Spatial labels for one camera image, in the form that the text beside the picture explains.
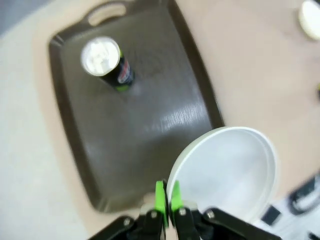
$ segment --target dark brown tray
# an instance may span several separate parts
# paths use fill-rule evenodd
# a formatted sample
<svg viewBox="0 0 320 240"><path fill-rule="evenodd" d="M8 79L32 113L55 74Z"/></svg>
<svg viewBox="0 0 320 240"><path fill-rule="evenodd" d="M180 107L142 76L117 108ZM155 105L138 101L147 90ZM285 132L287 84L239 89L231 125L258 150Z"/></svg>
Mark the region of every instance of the dark brown tray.
<svg viewBox="0 0 320 240"><path fill-rule="evenodd" d="M126 14L91 26L97 9L123 4ZM98 36L119 44L135 71L117 92L81 66ZM224 125L202 59L173 0L111 1L49 43L55 94L88 197L95 209L138 207L167 179L180 152Z"/></svg>

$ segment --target silver can top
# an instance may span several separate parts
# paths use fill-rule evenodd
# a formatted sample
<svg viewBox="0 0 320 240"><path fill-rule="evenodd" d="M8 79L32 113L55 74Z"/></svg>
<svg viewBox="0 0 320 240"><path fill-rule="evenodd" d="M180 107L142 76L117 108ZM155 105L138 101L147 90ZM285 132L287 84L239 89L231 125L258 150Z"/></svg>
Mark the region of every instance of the silver can top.
<svg viewBox="0 0 320 240"><path fill-rule="evenodd" d="M84 46L81 63L89 74L104 76L118 65L120 55L120 48L112 38L100 36Z"/></svg>

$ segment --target white round object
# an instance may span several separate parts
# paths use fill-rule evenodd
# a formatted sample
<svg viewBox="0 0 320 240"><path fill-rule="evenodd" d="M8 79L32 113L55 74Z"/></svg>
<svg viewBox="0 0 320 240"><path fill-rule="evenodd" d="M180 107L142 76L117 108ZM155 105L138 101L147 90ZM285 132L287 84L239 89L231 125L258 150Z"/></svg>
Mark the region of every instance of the white round object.
<svg viewBox="0 0 320 240"><path fill-rule="evenodd" d="M314 40L320 40L320 4L314 0L304 1L298 17L305 33Z"/></svg>
<svg viewBox="0 0 320 240"><path fill-rule="evenodd" d="M84 46L81 63L89 74L104 76L118 65L120 55L120 48L112 38L100 36Z"/></svg>
<svg viewBox="0 0 320 240"><path fill-rule="evenodd" d="M167 195L179 181L183 201L203 213L219 208L253 222L266 210L276 189L277 157L268 138L248 127L221 127L190 143L171 170Z"/></svg>

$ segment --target screw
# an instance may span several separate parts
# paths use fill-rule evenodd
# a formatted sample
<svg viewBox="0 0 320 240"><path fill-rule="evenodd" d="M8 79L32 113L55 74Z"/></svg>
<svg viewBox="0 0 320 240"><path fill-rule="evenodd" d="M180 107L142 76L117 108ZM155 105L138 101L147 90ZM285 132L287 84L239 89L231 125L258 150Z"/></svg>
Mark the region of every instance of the screw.
<svg viewBox="0 0 320 240"><path fill-rule="evenodd" d="M208 216L208 218L213 219L215 217L215 214L212 210L209 210L206 212L206 215Z"/></svg>
<svg viewBox="0 0 320 240"><path fill-rule="evenodd" d="M186 215L186 213L187 213L187 212L186 212L186 209L185 209L185 208L182 207L182 208L179 209L179 214L180 214L181 216Z"/></svg>
<svg viewBox="0 0 320 240"><path fill-rule="evenodd" d="M129 224L130 224L130 219L129 219L129 218L126 218L126 219L123 221L123 225L128 226Z"/></svg>
<svg viewBox="0 0 320 240"><path fill-rule="evenodd" d="M152 211L151 212L151 218L155 219L157 217L157 212L156 211Z"/></svg>

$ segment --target black can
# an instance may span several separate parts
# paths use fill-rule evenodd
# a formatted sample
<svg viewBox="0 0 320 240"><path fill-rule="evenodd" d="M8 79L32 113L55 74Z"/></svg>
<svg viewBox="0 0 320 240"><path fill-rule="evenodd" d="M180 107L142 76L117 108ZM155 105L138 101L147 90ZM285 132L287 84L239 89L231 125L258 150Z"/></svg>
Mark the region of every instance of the black can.
<svg viewBox="0 0 320 240"><path fill-rule="evenodd" d="M100 77L120 92L127 90L135 78L118 44L107 36L96 37L84 46L81 63L87 73Z"/></svg>

